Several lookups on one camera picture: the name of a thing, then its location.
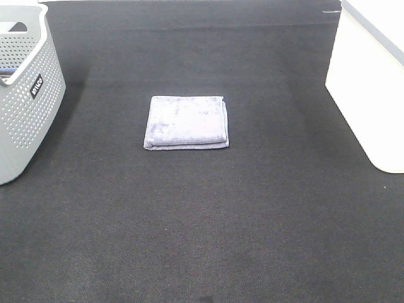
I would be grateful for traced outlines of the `lavender towel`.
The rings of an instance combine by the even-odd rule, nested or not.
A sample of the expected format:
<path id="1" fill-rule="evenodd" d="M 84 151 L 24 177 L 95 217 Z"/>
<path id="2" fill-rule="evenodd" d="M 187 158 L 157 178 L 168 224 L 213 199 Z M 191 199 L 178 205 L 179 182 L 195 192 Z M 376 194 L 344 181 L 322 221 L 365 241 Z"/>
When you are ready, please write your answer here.
<path id="1" fill-rule="evenodd" d="M 153 96 L 143 148 L 211 150 L 229 141 L 227 108 L 221 96 Z"/>

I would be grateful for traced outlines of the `black table mat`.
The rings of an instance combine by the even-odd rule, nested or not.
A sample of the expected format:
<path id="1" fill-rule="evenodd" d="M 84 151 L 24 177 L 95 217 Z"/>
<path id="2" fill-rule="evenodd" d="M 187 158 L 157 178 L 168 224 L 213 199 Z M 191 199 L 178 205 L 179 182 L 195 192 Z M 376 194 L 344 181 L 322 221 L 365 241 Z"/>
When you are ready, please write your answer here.
<path id="1" fill-rule="evenodd" d="M 66 81 L 1 187 L 2 302 L 402 302 L 403 176 L 324 81 L 338 1 L 60 1 Z M 226 148 L 143 148 L 153 96 L 223 97 Z"/>

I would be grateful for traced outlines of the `white plastic basket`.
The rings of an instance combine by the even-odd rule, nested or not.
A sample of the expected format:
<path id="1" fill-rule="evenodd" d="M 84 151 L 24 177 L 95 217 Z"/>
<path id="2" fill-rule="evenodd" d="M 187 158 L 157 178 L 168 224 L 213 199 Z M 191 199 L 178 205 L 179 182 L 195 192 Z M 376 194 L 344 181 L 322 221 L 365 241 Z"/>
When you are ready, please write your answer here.
<path id="1" fill-rule="evenodd" d="M 370 162 L 403 173 L 403 1 L 342 1 L 325 86 Z"/>

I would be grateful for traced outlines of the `grey perforated laundry basket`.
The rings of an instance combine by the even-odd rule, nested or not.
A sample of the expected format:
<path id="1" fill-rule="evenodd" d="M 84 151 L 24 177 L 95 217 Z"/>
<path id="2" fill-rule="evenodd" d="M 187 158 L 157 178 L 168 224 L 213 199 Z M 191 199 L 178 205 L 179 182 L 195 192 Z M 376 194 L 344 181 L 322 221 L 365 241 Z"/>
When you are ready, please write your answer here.
<path id="1" fill-rule="evenodd" d="M 66 83 L 47 21 L 37 1 L 1 2 L 1 21 L 22 23 L 25 31 L 1 34 L 1 184 L 27 167 L 59 110 Z"/>

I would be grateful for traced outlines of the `blue cloth inside grey basket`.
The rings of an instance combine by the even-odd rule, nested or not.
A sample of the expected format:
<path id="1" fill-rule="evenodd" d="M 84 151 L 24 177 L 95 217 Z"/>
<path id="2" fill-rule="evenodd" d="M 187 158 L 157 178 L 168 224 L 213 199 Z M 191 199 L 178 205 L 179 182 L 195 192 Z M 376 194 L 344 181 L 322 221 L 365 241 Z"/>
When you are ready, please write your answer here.
<path id="1" fill-rule="evenodd" d="M 15 71 L 16 68 L 0 68 L 0 77 L 9 78 L 15 73 Z"/>

